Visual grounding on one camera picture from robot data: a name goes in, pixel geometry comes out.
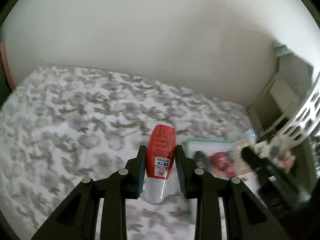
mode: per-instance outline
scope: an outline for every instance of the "red bottle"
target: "red bottle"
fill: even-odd
[[[170,125],[154,127],[147,148],[147,181],[145,199],[159,203],[164,198],[165,182],[169,178],[176,150],[176,132]]]

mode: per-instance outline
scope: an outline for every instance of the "metal screw head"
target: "metal screw head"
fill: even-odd
[[[121,169],[121,170],[119,170],[119,174],[120,175],[127,175],[128,174],[128,170],[127,169]]]
[[[202,175],[202,174],[204,174],[204,170],[201,168],[197,168],[197,169],[195,169],[195,174]]]
[[[88,184],[88,183],[91,181],[91,178],[88,177],[88,176],[85,176],[85,177],[82,178],[81,181],[82,181],[82,183],[84,183],[84,184]]]
[[[234,184],[239,184],[241,182],[241,179],[239,179],[238,177],[232,177],[231,178],[231,181],[234,183]]]

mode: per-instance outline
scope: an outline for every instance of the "clear plastic cap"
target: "clear plastic cap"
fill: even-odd
[[[144,190],[144,198],[150,203],[159,203],[164,198],[166,179],[146,179],[146,188]]]

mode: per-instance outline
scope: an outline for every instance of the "bottle label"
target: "bottle label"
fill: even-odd
[[[169,159],[159,158],[159,157],[155,158],[155,165],[156,166],[169,167],[169,163],[170,163]]]
[[[155,176],[166,177],[168,173],[168,168],[155,166]]]

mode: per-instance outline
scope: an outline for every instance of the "gray and white comforter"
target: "gray and white comforter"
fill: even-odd
[[[18,236],[30,239],[82,177],[123,168],[159,123],[175,127],[177,143],[251,127],[242,106],[190,89],[86,68],[34,71],[0,112],[0,208]],[[163,202],[142,194],[126,208],[128,239],[194,237],[174,171]]]

